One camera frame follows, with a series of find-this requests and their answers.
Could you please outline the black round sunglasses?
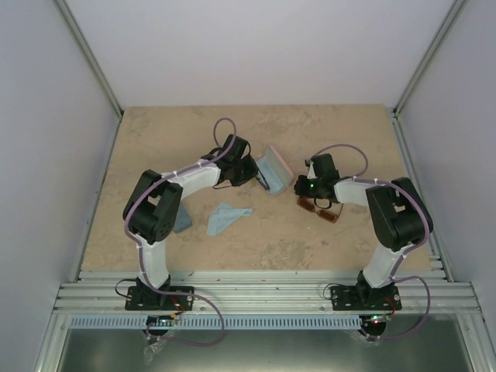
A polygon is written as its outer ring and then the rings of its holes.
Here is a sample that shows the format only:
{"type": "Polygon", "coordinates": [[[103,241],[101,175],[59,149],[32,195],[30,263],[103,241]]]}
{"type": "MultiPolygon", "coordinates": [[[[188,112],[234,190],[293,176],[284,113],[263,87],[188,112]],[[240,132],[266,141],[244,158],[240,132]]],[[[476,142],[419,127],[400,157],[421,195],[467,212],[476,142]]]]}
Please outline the black round sunglasses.
{"type": "Polygon", "coordinates": [[[270,186],[268,185],[267,180],[265,179],[265,177],[262,174],[258,174],[256,176],[256,179],[265,191],[268,191],[270,189],[270,186]]]}

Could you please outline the pink glasses case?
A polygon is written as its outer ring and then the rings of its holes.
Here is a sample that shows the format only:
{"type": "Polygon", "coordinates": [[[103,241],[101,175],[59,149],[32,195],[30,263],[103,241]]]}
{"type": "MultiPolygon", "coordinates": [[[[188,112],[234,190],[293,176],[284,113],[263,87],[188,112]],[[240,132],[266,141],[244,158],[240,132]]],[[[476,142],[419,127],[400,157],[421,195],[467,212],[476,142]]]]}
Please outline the pink glasses case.
{"type": "Polygon", "coordinates": [[[284,158],[279,154],[279,152],[276,150],[274,146],[272,145],[268,146],[262,157],[266,157],[268,159],[270,165],[272,166],[276,175],[280,178],[283,184],[283,188],[279,193],[277,193],[276,195],[271,195],[271,196],[277,196],[291,186],[294,180],[294,174],[290,169],[290,167],[288,166],[288,164],[285,162],[284,158]]]}

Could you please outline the blue-grey glasses case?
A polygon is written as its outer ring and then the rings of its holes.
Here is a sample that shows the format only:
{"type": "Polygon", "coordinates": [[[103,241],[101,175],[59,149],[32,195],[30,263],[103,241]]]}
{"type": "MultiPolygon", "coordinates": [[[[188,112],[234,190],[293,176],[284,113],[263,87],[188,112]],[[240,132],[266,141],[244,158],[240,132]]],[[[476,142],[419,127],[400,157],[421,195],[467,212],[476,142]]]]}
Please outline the blue-grey glasses case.
{"type": "Polygon", "coordinates": [[[191,216],[188,214],[184,205],[180,204],[177,210],[177,216],[174,223],[174,232],[176,234],[182,233],[183,231],[191,228],[192,226],[193,226],[193,222],[191,216]]]}

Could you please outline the light blue cleaning cloth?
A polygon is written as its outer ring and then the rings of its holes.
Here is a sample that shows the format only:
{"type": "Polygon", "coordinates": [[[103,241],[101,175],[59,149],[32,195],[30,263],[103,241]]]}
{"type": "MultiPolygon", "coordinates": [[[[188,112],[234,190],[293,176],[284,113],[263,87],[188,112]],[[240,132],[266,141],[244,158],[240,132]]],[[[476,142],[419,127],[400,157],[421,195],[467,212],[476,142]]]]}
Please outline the light blue cleaning cloth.
{"type": "Polygon", "coordinates": [[[274,169],[266,157],[261,157],[256,161],[258,173],[262,174],[267,180],[270,189],[267,191],[270,195],[276,195],[283,188],[280,178],[276,175],[274,169]]]}

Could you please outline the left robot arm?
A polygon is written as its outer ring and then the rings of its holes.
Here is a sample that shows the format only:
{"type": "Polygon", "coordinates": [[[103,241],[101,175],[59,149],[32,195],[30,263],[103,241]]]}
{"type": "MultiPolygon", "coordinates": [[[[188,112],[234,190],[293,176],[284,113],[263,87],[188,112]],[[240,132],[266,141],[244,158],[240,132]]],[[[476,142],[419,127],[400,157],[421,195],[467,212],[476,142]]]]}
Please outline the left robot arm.
{"type": "Polygon", "coordinates": [[[125,234],[138,249],[140,268],[136,284],[124,295],[125,309],[162,310],[171,305],[166,245],[181,201],[225,181],[239,187],[256,175],[250,143],[233,134],[228,135],[223,146],[188,167],[170,173],[142,173],[122,213],[125,234]]]}

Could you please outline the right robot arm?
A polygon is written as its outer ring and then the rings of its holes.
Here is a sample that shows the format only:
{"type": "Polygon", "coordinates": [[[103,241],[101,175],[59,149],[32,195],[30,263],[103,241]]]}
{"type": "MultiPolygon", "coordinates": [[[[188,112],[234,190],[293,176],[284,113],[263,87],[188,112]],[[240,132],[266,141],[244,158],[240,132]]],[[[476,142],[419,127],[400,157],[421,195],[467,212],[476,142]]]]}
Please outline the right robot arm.
{"type": "Polygon", "coordinates": [[[307,175],[298,177],[294,192],[298,205],[318,217],[336,222],[329,208],[315,205],[319,199],[329,204],[360,205],[368,208],[377,247],[362,269],[355,285],[331,284],[324,295],[336,311],[390,311],[402,308],[395,275],[405,257],[423,245],[433,230],[432,218],[412,181],[407,177],[392,181],[341,177],[329,154],[306,160],[307,175]]]}

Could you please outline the brown rectangular sunglasses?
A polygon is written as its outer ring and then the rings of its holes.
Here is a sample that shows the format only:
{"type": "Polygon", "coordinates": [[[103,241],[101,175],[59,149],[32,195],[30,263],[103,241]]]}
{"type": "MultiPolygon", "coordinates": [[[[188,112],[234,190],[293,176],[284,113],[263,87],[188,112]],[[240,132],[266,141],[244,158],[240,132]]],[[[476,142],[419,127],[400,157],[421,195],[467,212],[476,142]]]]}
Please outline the brown rectangular sunglasses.
{"type": "Polygon", "coordinates": [[[331,205],[327,208],[320,208],[313,201],[303,197],[298,197],[297,205],[306,212],[316,214],[320,219],[330,223],[337,223],[343,210],[341,208],[338,212],[333,212],[331,205]]]}

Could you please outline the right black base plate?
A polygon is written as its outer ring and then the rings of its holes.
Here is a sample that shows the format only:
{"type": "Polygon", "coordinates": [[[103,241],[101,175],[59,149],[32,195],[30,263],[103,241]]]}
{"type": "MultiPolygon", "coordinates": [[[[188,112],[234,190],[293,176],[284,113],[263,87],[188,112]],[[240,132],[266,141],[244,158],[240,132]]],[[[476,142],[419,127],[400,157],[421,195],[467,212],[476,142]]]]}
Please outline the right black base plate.
{"type": "Polygon", "coordinates": [[[393,311],[402,310],[399,290],[395,286],[359,290],[357,286],[331,286],[329,297],[335,311],[393,311]]]}

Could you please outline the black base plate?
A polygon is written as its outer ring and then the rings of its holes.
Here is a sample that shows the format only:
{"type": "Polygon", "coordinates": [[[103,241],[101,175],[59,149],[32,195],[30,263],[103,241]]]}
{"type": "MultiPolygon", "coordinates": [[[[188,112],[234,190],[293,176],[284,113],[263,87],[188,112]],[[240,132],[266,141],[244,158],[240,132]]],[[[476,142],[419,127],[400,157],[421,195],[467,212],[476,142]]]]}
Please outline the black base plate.
{"type": "Polygon", "coordinates": [[[331,286],[329,297],[335,311],[393,311],[402,310],[399,290],[395,286],[359,290],[357,286],[331,286]]]}
{"type": "Polygon", "coordinates": [[[191,286],[172,286],[172,295],[161,295],[148,287],[129,287],[125,310],[127,311],[174,311],[192,310],[195,289],[191,286]]]}

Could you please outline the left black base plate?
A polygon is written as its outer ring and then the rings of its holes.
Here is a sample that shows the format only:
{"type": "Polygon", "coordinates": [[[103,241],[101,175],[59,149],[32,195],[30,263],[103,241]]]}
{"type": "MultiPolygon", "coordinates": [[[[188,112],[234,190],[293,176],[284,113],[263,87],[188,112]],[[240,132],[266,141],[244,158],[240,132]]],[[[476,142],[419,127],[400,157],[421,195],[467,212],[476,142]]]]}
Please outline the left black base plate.
{"type": "Polygon", "coordinates": [[[191,286],[172,286],[172,295],[161,295],[148,287],[129,287],[125,310],[127,311],[174,311],[192,310],[195,289],[191,286]]]}

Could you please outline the aluminium rail frame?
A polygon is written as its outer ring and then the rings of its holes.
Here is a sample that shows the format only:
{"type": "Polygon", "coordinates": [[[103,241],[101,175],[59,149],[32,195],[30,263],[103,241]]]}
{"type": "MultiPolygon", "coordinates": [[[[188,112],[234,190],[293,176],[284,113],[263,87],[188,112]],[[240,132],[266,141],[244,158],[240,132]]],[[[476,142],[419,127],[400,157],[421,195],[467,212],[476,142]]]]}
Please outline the aluminium rail frame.
{"type": "MultiPolygon", "coordinates": [[[[132,371],[493,371],[495,356],[472,284],[455,281],[434,239],[411,253],[398,272],[402,310],[387,334],[370,343],[358,330],[71,329],[75,315],[165,315],[127,311],[115,288],[139,272],[122,209],[147,168],[184,167],[232,131],[255,157],[275,146],[295,174],[319,149],[334,145],[342,174],[367,168],[370,178],[408,173],[396,123],[383,105],[227,105],[129,107],[112,149],[82,268],[60,286],[57,324],[43,370],[132,371]]],[[[198,299],[182,315],[358,315],[337,312],[324,295],[352,285],[377,244],[369,212],[343,208],[335,224],[296,205],[291,189],[273,197],[256,181],[241,188],[206,188],[185,200],[194,227],[167,239],[174,286],[198,299]],[[208,218],[220,203],[251,208],[217,236],[208,218]]]]}

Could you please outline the left corner aluminium post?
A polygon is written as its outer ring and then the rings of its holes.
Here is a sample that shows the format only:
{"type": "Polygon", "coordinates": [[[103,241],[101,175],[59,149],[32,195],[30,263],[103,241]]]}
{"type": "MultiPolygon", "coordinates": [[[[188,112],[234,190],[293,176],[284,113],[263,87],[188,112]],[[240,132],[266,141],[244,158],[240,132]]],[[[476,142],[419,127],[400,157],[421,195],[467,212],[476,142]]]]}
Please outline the left corner aluminium post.
{"type": "Polygon", "coordinates": [[[74,39],[77,48],[81,51],[86,64],[93,73],[96,81],[98,82],[100,89],[102,90],[104,96],[106,97],[108,103],[111,105],[115,116],[119,121],[122,120],[124,110],[118,102],[114,91],[112,90],[108,79],[106,78],[96,56],[94,55],[81,27],[74,16],[70,6],[65,0],[54,0],[53,4],[57,11],[60,13],[62,20],[64,21],[69,33],[74,39]]]}

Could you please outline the corner aluminium post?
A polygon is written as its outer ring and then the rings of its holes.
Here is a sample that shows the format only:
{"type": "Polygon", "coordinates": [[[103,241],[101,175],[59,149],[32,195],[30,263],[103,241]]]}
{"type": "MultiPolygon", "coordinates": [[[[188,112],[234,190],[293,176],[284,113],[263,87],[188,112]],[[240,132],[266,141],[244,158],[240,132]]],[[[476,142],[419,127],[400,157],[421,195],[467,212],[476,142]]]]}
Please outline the corner aluminium post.
{"type": "Polygon", "coordinates": [[[452,31],[459,17],[461,17],[468,3],[468,0],[452,1],[447,14],[444,16],[438,29],[436,30],[428,48],[422,56],[422,59],[418,63],[413,75],[408,81],[406,88],[401,93],[396,106],[391,110],[395,118],[398,118],[401,112],[404,110],[405,106],[408,103],[408,100],[415,92],[415,89],[418,87],[424,75],[427,73],[430,65],[436,58],[438,52],[441,50],[448,35],[452,31]]]}
{"type": "Polygon", "coordinates": [[[57,11],[60,13],[62,20],[64,21],[69,33],[74,39],[77,48],[81,51],[86,64],[93,73],[96,81],[98,82],[100,89],[102,90],[104,96],[106,97],[108,103],[111,105],[115,116],[119,121],[122,120],[124,110],[118,102],[114,91],[112,90],[108,79],[106,78],[96,56],[94,55],[81,27],[74,16],[70,6],[65,0],[54,0],[53,4],[57,11]]]}

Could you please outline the right corner aluminium post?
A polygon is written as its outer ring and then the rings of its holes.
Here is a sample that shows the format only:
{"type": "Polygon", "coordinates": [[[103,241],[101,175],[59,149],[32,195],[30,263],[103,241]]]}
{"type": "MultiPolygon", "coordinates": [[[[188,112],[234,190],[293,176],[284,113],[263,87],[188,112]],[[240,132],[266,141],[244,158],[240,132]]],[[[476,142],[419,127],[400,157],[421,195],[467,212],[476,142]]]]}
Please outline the right corner aluminium post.
{"type": "Polygon", "coordinates": [[[422,56],[422,59],[418,63],[413,75],[408,81],[406,88],[401,93],[396,106],[391,110],[395,118],[398,118],[401,112],[404,110],[405,106],[408,103],[408,100],[415,92],[415,89],[418,87],[424,75],[427,73],[430,65],[436,58],[438,52],[441,50],[448,35],[452,31],[459,17],[461,17],[468,3],[468,0],[452,1],[447,14],[444,16],[438,29],[436,30],[428,48],[422,56]]]}

